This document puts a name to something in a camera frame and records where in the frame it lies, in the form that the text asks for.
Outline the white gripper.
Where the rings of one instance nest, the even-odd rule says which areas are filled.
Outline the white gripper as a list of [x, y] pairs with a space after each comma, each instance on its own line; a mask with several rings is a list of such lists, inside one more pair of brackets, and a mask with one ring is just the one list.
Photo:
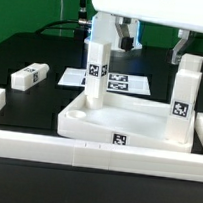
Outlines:
[[134, 39], [129, 33], [131, 18], [178, 27], [179, 41], [168, 52], [171, 64], [178, 65], [195, 33], [203, 33], [203, 0], [92, 0], [92, 3], [97, 11], [126, 16], [115, 19], [119, 48], [125, 52], [133, 48]]

